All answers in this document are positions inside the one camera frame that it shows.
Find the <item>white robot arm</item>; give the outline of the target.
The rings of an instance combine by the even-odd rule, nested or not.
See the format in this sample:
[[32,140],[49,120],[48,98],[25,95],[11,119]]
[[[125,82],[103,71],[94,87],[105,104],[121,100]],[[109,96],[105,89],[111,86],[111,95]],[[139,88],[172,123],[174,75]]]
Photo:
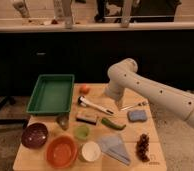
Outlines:
[[194,94],[144,78],[137,71],[138,65],[132,58],[126,58],[109,67],[109,83],[105,94],[115,101],[117,107],[122,107],[124,90],[130,89],[172,111],[194,128]]

